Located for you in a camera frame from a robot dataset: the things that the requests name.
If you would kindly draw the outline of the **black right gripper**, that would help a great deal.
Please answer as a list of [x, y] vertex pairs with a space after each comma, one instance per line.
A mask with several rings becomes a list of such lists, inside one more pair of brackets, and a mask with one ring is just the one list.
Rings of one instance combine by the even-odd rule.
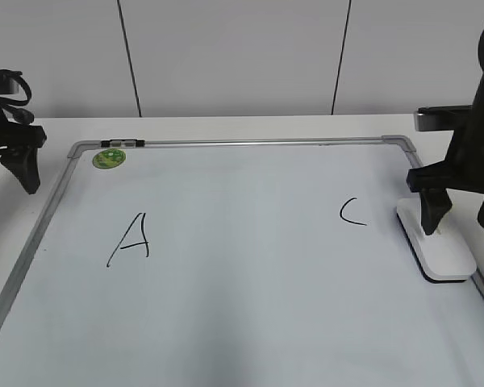
[[[419, 193], [421, 226], [432, 235], [453, 204], [446, 189], [484, 194], [484, 131], [461, 127], [454, 131], [442, 161], [407, 174], [411, 192]], [[484, 200], [478, 212], [484, 230]]]

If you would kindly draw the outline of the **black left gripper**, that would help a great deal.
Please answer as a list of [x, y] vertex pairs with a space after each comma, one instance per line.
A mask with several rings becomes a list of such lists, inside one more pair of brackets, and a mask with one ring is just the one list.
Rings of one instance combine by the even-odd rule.
[[0, 105], [0, 163], [28, 194], [35, 194], [40, 187], [37, 148], [47, 139], [44, 129], [33, 122], [29, 110]]

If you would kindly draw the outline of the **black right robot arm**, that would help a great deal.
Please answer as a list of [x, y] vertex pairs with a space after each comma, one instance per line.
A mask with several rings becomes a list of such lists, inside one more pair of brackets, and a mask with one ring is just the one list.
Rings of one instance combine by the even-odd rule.
[[[453, 133], [442, 161], [407, 174], [410, 191], [420, 196], [421, 226], [426, 235], [436, 230], [452, 208], [448, 189], [484, 195], [484, 30], [478, 43], [478, 61], [482, 77], [472, 104], [422, 107], [416, 111], [418, 131]], [[478, 223], [484, 229], [484, 200]]]

